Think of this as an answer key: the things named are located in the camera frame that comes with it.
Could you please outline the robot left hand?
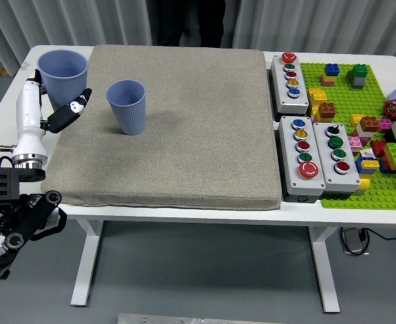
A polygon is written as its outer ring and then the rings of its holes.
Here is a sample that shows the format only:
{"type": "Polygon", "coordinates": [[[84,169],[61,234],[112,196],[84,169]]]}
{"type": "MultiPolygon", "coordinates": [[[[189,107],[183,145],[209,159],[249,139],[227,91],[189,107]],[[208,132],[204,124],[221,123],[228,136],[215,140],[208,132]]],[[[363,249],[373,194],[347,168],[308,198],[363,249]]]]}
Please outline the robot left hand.
{"type": "Polygon", "coordinates": [[[42,116],[42,77],[38,70],[25,81],[16,103],[18,145],[12,151],[17,168],[41,168],[48,153],[42,144],[45,132],[57,134],[74,123],[84,111],[92,90],[86,88],[67,105],[59,108],[46,120],[42,116]]]}

